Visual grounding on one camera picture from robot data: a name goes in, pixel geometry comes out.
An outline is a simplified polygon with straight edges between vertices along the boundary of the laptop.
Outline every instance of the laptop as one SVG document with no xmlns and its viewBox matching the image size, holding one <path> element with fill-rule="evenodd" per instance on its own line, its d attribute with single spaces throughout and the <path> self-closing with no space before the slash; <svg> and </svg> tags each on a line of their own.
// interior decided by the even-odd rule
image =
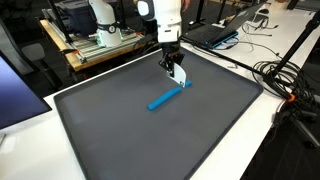
<svg viewBox="0 0 320 180">
<path fill-rule="evenodd" d="M 182 38 L 195 45 L 203 45 L 209 49 L 214 49 L 222 42 L 229 40 L 238 35 L 237 30 L 260 9 L 263 3 L 249 7 L 237 13 L 231 22 L 221 28 L 211 24 L 205 24 L 197 29 L 193 29 L 185 34 Z"/>
</svg>

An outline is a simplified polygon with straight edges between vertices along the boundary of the black mat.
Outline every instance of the black mat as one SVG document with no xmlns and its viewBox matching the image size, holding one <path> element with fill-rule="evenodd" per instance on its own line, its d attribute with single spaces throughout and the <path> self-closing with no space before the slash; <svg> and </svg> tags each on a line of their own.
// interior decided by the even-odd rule
<svg viewBox="0 0 320 180">
<path fill-rule="evenodd" d="M 55 97 L 88 179 L 189 178 L 261 94 L 256 83 L 182 52 L 193 84 L 154 111 L 147 105 L 177 87 L 157 64 L 162 52 Z"/>
</svg>

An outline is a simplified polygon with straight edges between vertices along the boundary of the floor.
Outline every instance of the floor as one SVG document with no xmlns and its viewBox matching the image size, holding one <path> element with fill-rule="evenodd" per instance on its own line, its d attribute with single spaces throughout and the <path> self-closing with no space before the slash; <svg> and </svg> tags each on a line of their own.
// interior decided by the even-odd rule
<svg viewBox="0 0 320 180">
<path fill-rule="evenodd" d="M 196 18 L 197 2 L 192 1 L 190 9 L 182 15 L 183 31 L 188 29 L 188 22 Z M 219 8 L 220 4 L 208 2 L 207 6 L 203 9 L 203 17 L 205 16 L 207 23 L 216 21 Z M 231 6 L 226 5 L 222 17 L 233 14 L 233 11 L 234 9 Z M 135 29 L 141 28 L 138 18 L 129 19 L 127 20 L 128 25 L 131 25 Z M 64 83 L 62 89 L 74 84 L 56 47 L 41 35 L 39 28 L 19 30 L 18 32 L 14 32 L 13 36 L 19 46 L 31 43 L 42 44 L 46 52 L 46 62 L 54 69 Z M 309 82 L 315 88 L 317 94 L 320 94 L 319 58 L 320 52 L 312 53 L 302 68 L 313 79 L 318 81 L 316 82 L 309 78 Z M 29 75 L 27 78 L 42 97 L 55 92 L 41 74 Z M 312 132 L 320 139 L 320 122 L 316 122 L 310 126 Z M 320 150 L 305 148 L 304 137 L 290 122 L 280 127 L 276 132 L 276 136 L 274 135 L 275 133 L 271 129 L 243 174 L 242 180 L 320 179 L 320 171 L 318 170 L 318 167 L 320 167 Z"/>
</svg>

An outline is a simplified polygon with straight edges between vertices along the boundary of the monitor screen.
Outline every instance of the monitor screen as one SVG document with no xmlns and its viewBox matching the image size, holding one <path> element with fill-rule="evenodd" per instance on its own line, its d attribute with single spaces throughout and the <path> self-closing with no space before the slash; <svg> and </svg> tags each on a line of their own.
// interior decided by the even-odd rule
<svg viewBox="0 0 320 180">
<path fill-rule="evenodd" d="M 0 51 L 0 129 L 49 110 Z"/>
</svg>

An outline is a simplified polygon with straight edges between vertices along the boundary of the desk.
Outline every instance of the desk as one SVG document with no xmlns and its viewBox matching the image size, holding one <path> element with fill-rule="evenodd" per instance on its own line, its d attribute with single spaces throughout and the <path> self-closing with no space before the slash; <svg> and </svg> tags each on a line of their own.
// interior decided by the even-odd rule
<svg viewBox="0 0 320 180">
<path fill-rule="evenodd" d="M 41 25 L 42 29 L 53 40 L 53 42 L 57 45 L 59 50 L 71 48 L 70 45 L 68 45 L 64 41 L 64 39 L 61 37 L 61 35 L 59 35 L 57 28 L 55 28 L 54 25 L 52 25 L 50 22 L 48 22 L 47 20 L 40 20 L 40 25 Z M 84 70 L 86 68 L 92 67 L 96 64 L 107 61 L 109 59 L 118 57 L 118 56 L 126 54 L 128 52 L 131 52 L 133 49 L 134 42 L 138 41 L 140 38 L 141 37 L 137 36 L 137 37 L 130 40 L 130 41 L 132 41 L 132 42 L 130 42 L 131 44 L 128 44 L 128 45 L 121 47 L 121 48 L 114 49 L 113 51 L 111 51 L 110 53 L 107 53 L 105 55 L 94 57 L 94 58 L 92 58 L 92 60 L 87 61 L 85 63 L 82 63 L 81 60 L 79 59 L 79 57 L 77 57 L 76 55 L 74 55 L 72 53 L 66 55 L 66 60 L 67 60 L 68 64 L 72 67 L 72 69 L 75 72 L 78 72 L 78 71 Z"/>
<path fill-rule="evenodd" d="M 270 13 L 270 26 L 279 24 L 279 28 L 263 31 L 273 34 L 272 37 L 252 36 L 252 39 L 253 42 L 264 44 L 283 55 L 312 16 L 302 10 L 271 9 Z M 319 35 L 318 28 L 296 52 L 292 62 L 301 67 Z M 232 65 L 201 53 L 189 44 L 183 43 L 182 46 L 222 67 Z M 255 47 L 253 52 L 250 50 L 249 45 L 239 44 L 221 53 L 248 65 L 261 60 L 275 60 L 274 55 L 263 48 Z M 243 68 L 230 70 L 252 79 L 251 73 Z M 54 94 L 45 98 L 53 108 L 52 111 L 4 130 L 16 132 L 9 133 L 0 148 L 0 179 L 84 179 L 57 114 L 53 96 Z M 267 92 L 262 93 L 216 146 L 192 179 L 239 179 L 269 131 L 273 114 L 282 102 L 282 99 Z"/>
</svg>

